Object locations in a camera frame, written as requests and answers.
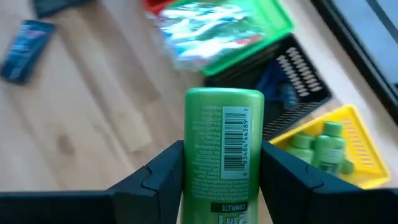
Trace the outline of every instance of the barcode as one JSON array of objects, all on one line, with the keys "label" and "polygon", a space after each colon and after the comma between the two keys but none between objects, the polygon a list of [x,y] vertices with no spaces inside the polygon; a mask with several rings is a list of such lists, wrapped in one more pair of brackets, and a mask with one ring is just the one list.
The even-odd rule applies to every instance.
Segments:
[{"label": "barcode", "polygon": [[245,179],[249,177],[250,130],[250,108],[242,106],[223,107],[222,179]]}]

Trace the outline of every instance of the green tray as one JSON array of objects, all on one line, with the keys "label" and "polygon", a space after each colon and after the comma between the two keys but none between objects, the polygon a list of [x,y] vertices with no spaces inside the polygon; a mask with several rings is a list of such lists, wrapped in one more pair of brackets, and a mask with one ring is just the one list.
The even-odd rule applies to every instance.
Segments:
[{"label": "green tray", "polygon": [[[173,2],[172,5],[181,5],[194,0],[179,0]],[[288,35],[293,30],[293,23],[287,16],[286,12],[280,6],[277,0],[216,0],[219,2],[228,1],[236,4],[244,9],[253,11],[253,18],[257,23],[264,27],[264,32],[267,34],[264,40],[246,47],[242,50],[236,51],[233,54],[225,55],[217,61],[207,65],[203,69],[206,77],[216,75],[220,71],[232,66],[233,64],[244,60],[248,56],[260,51],[264,47],[280,40]]]}]

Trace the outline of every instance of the red object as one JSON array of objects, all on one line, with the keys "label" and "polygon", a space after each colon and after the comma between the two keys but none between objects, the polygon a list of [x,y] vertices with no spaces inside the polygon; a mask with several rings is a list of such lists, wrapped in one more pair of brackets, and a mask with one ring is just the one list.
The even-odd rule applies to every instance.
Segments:
[{"label": "red object", "polygon": [[242,40],[237,40],[235,41],[237,44],[251,44],[253,42],[258,41],[259,39],[261,39],[262,35],[258,34],[258,35],[254,35],[252,37],[249,37],[247,39],[242,39]]},{"label": "red object", "polygon": [[176,0],[143,0],[145,8],[155,15],[163,10],[168,4]]}]

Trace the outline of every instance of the small green bottle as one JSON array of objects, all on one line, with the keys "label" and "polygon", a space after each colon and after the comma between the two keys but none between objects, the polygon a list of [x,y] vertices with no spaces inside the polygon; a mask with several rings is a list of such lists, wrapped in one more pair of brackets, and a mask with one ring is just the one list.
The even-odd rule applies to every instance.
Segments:
[{"label": "small green bottle", "polygon": [[263,115],[256,90],[187,91],[182,224],[258,224]]},{"label": "small green bottle", "polygon": [[341,164],[341,173],[345,175],[352,174],[355,169],[355,164],[348,159],[345,159]]},{"label": "small green bottle", "polygon": [[292,137],[286,151],[306,163],[311,164],[313,159],[313,150],[311,149],[312,141],[313,138],[311,136],[296,134]]},{"label": "small green bottle", "polygon": [[338,175],[345,158],[346,141],[340,137],[342,130],[340,123],[325,122],[322,134],[315,140],[313,165],[332,175]]}]

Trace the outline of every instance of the yellow tray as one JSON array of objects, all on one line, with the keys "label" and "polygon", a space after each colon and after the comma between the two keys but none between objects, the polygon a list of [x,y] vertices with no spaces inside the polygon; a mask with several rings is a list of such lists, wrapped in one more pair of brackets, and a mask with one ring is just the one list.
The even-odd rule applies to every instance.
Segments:
[{"label": "yellow tray", "polygon": [[368,130],[356,108],[346,105],[320,118],[301,125],[270,141],[271,144],[285,149],[290,138],[299,132],[312,136],[321,134],[323,123],[334,121],[343,124],[343,138],[346,140],[346,158],[354,162],[355,169],[350,175],[340,174],[339,178],[362,189],[371,189],[390,180],[390,173],[383,163]]}]

